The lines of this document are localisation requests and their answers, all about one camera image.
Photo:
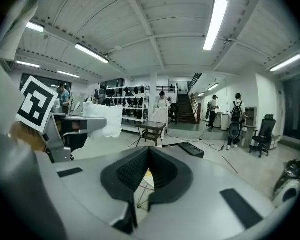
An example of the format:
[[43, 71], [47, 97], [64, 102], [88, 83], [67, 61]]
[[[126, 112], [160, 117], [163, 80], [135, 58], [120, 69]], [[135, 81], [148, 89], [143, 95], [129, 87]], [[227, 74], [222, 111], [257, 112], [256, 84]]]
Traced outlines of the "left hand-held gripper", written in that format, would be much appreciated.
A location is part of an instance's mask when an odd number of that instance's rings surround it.
[[70, 116], [62, 112], [58, 93], [30, 76], [21, 89], [25, 99], [16, 120], [22, 123], [17, 135], [35, 151], [48, 154], [52, 163], [73, 160], [65, 136], [90, 134], [107, 126], [103, 117]]

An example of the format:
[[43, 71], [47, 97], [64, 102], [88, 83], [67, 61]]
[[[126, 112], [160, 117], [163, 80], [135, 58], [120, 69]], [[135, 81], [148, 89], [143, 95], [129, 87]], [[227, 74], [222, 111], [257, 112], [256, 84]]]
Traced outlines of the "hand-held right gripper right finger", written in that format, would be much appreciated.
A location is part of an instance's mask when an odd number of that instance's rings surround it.
[[177, 151], [164, 154], [185, 163], [193, 181], [173, 203], [154, 204], [134, 232], [138, 240], [264, 240], [275, 207], [221, 165]]

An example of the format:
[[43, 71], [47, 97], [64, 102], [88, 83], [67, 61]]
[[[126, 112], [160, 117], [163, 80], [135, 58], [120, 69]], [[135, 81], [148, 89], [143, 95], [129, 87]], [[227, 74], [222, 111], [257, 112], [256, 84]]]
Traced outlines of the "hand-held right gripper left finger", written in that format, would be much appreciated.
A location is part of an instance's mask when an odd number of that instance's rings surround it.
[[36, 153], [38, 207], [45, 213], [40, 233], [47, 240], [148, 239], [134, 197], [147, 159], [147, 147], [61, 163]]

